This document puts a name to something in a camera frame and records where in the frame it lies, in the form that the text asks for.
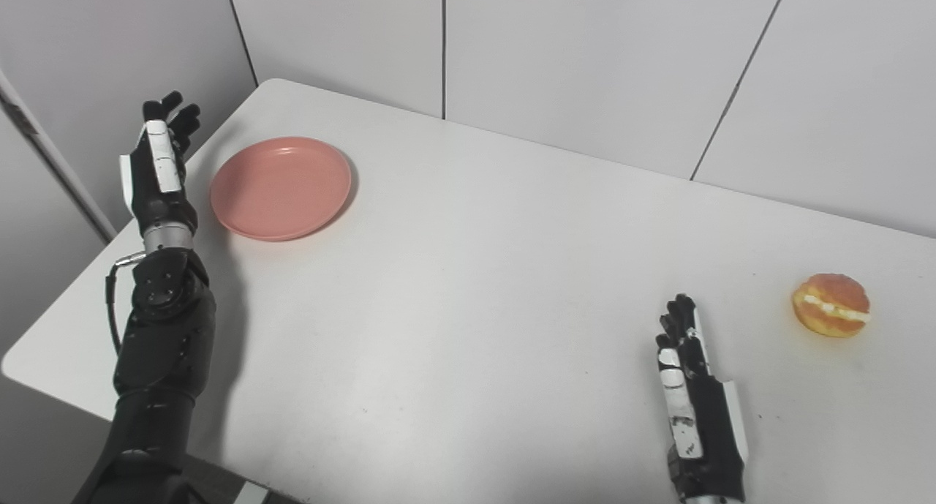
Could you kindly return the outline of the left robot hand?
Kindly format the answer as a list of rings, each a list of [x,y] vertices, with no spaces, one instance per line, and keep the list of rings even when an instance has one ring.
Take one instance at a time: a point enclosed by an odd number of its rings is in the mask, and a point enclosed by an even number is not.
[[[143,103],[136,147],[120,158],[124,201],[141,234],[172,224],[192,235],[197,231],[197,212],[185,191],[184,155],[198,128],[200,107],[184,106],[179,91]]]

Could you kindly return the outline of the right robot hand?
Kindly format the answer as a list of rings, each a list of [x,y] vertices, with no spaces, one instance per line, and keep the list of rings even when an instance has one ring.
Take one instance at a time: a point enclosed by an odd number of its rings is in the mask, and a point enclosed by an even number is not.
[[[682,503],[744,503],[748,444],[738,390],[711,368],[695,301],[678,294],[655,338],[672,444],[669,477]]]

